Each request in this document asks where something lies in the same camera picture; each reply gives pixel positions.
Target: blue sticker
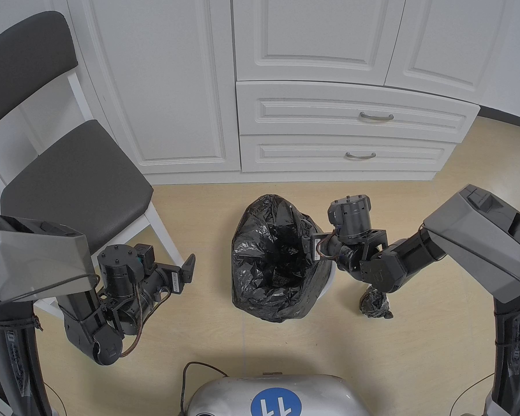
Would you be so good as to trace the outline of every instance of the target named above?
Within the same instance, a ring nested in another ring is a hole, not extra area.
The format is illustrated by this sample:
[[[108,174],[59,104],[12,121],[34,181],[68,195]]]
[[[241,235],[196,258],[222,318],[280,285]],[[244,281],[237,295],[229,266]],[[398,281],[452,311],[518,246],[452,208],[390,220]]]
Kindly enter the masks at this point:
[[[302,404],[291,390],[268,388],[252,399],[252,416],[300,416]]]

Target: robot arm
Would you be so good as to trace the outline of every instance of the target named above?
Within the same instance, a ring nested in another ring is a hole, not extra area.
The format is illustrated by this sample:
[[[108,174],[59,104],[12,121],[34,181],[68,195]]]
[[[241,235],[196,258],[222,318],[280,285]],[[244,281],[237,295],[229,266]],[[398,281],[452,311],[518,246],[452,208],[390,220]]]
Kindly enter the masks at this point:
[[[142,330],[160,293],[181,294],[194,255],[182,267],[154,262],[153,248],[108,246],[99,255],[98,292],[86,238],[46,221],[0,216],[0,398],[17,416],[52,416],[40,370],[33,313],[56,296],[68,340],[101,365],[121,355],[122,339]]]
[[[408,239],[387,244],[372,230],[367,196],[349,196],[328,210],[335,226],[312,235],[313,257],[391,293],[429,264],[449,255],[494,297],[496,362],[484,416],[520,415],[520,212],[492,193],[466,186],[425,220]]]

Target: wooden floor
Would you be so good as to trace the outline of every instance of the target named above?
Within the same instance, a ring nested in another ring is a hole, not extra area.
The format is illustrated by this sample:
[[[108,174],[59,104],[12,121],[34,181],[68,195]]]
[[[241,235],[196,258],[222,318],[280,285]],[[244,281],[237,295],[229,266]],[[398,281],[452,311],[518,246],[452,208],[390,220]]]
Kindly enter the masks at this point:
[[[176,416],[181,371],[189,361],[211,363],[232,376],[333,374],[360,393],[374,416],[446,416],[465,388],[493,372],[495,350],[491,295],[454,261],[428,267],[392,294],[392,320],[362,316],[358,300],[365,285],[338,272],[309,315],[274,324],[231,304],[231,238],[246,206],[263,194],[287,198],[327,231],[331,201],[367,194],[373,227],[387,229],[393,242],[416,232],[467,183],[520,210],[519,127],[478,118],[431,182],[157,186],[153,202],[183,258],[197,256],[193,283],[147,322],[138,348],[110,367],[95,365],[71,346],[62,323],[41,312],[45,380],[70,416]],[[157,259],[168,261],[150,230],[132,241],[138,242],[153,244]],[[187,396],[215,377],[193,367]],[[453,414],[481,414],[491,381],[467,392]],[[61,414],[56,397],[51,401]]]

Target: chair seat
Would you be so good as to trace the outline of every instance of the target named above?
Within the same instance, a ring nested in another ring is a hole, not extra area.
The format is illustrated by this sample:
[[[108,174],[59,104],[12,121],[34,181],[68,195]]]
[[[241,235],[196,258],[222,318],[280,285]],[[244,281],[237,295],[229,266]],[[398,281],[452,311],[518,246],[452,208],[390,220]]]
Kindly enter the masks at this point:
[[[98,121],[64,135],[6,186],[1,213],[86,235],[90,253],[148,208],[153,188]]]

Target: metal handle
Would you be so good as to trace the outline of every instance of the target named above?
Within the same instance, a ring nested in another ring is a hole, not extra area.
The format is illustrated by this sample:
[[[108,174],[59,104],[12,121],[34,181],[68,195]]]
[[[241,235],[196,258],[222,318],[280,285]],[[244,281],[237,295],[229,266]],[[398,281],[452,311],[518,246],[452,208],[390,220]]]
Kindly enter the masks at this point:
[[[347,159],[361,159],[361,160],[366,160],[366,159],[373,159],[375,157],[375,153],[371,153],[369,156],[355,156],[351,153],[346,153],[345,154],[345,157]]]
[[[395,116],[392,114],[389,114],[387,117],[377,117],[375,115],[368,115],[364,111],[361,111],[361,117],[363,119],[380,120],[380,121],[389,121],[389,120],[393,120],[395,118]]]

